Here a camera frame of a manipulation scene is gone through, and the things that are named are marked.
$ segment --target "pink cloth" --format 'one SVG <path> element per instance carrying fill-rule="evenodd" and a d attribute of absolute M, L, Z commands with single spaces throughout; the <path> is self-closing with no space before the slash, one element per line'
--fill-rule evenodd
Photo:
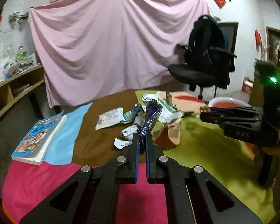
<path fill-rule="evenodd" d="M 41 166 L 13 161 L 2 189 L 2 203 L 19 223 L 23 216 L 49 196 L 81 166 Z M 139 164 L 138 183 L 121 185 L 116 224 L 167 224 L 164 185 L 146 181 L 146 165 Z"/>
<path fill-rule="evenodd" d="M 17 223 L 72 176 L 80 165 L 40 166 L 12 161 L 2 188 L 2 203 Z"/>
<path fill-rule="evenodd" d="M 50 107 L 164 84 L 206 0 L 63 0 L 29 11 Z"/>

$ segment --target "wooden shelf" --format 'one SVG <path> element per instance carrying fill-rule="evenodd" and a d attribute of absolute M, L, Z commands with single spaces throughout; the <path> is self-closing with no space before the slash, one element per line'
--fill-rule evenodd
<path fill-rule="evenodd" d="M 13 77 L 11 77 L 11 78 L 9 78 L 9 79 L 7 79 L 7 80 L 1 82 L 1 83 L 0 83 L 0 87 L 4 86 L 5 84 L 9 83 L 10 81 L 13 81 L 13 80 L 15 80 L 15 79 L 17 79 L 17 78 L 19 78 L 19 77 L 21 77 L 21 76 L 24 76 L 24 75 L 27 74 L 27 73 L 30 73 L 30 72 L 35 71 L 35 70 L 39 70 L 39 69 L 41 69 L 41 68 L 43 68 L 43 66 L 39 65 L 39 66 L 36 66 L 36 67 L 34 67 L 34 68 L 31 68 L 31 69 L 29 69 L 29 70 L 27 70 L 27 71 L 24 71 L 24 72 L 22 72 L 22 73 L 20 73 L 20 74 L 18 74 L 18 75 L 15 75 L 15 76 L 13 76 Z"/>
<path fill-rule="evenodd" d="M 0 83 L 0 118 L 17 101 L 32 92 L 44 82 L 43 66 L 36 66 Z M 22 87 L 26 84 L 30 84 L 30 87 L 22 91 L 17 96 L 13 95 L 14 89 Z"/>

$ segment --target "blue cloth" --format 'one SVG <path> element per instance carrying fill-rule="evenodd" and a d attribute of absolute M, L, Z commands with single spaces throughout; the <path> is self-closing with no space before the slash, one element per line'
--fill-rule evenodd
<path fill-rule="evenodd" d="M 67 119 L 48 148 L 44 161 L 52 165 L 64 165 L 72 162 L 75 141 L 78 137 L 84 115 L 91 105 L 92 103 L 81 106 L 67 114 Z"/>

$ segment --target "chair backrest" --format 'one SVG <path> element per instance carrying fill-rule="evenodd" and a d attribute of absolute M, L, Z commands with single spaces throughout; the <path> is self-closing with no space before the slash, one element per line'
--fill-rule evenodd
<path fill-rule="evenodd" d="M 238 22 L 219 21 L 218 26 L 225 30 L 227 37 L 228 37 L 228 43 L 229 43 L 228 50 L 230 52 L 234 53 L 236 40 L 237 40 L 237 29 L 238 29 L 239 23 Z M 230 71 L 235 71 L 234 58 L 231 59 L 230 67 L 231 67 Z"/>

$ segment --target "black chair seat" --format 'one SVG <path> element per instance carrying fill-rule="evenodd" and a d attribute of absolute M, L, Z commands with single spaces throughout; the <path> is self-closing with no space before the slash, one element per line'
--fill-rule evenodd
<path fill-rule="evenodd" d="M 173 64 L 168 67 L 169 73 L 184 84 L 195 84 L 199 87 L 212 87 L 215 78 L 204 72 L 191 70 L 187 65 Z"/>

